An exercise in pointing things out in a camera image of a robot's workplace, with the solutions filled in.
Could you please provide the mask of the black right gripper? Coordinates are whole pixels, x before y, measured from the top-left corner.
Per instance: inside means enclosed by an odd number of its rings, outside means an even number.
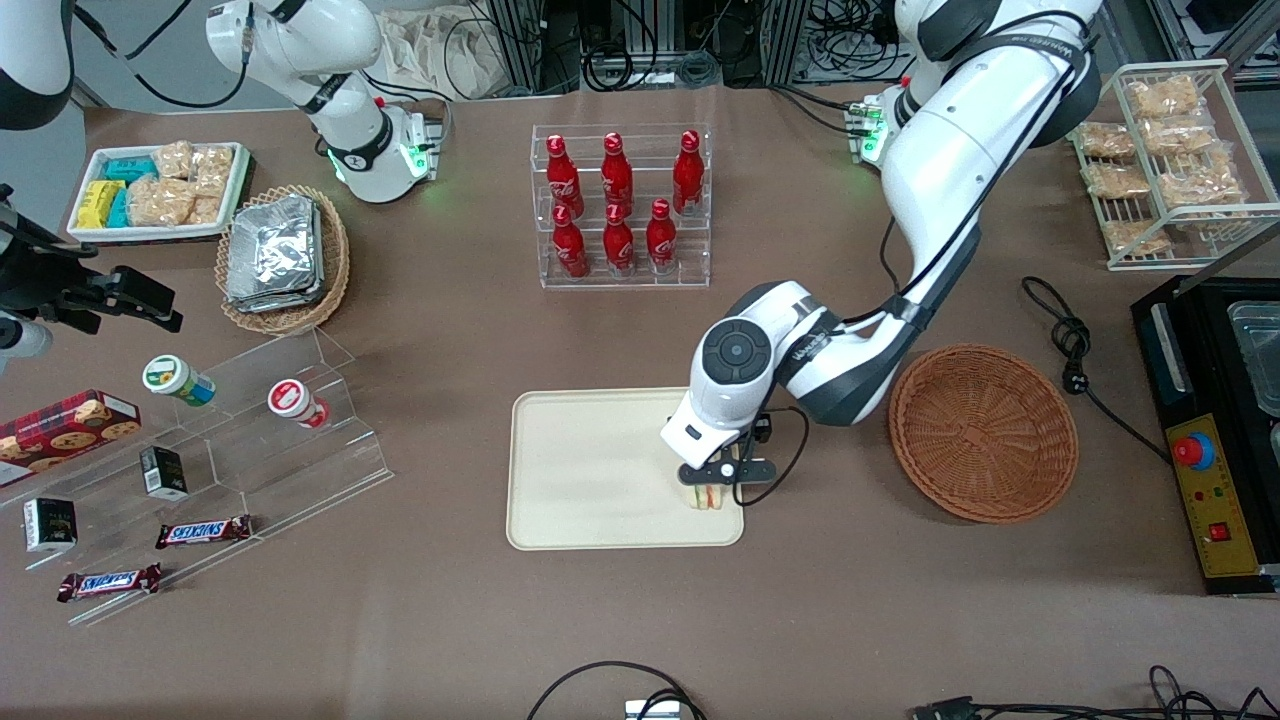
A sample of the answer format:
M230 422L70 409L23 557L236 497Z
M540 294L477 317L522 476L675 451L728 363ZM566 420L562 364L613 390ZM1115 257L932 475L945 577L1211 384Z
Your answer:
M68 243L17 211L13 187L1 187L3 310L97 334L101 318L133 316L178 333L183 315L175 291L132 266L100 274L84 266L97 249Z

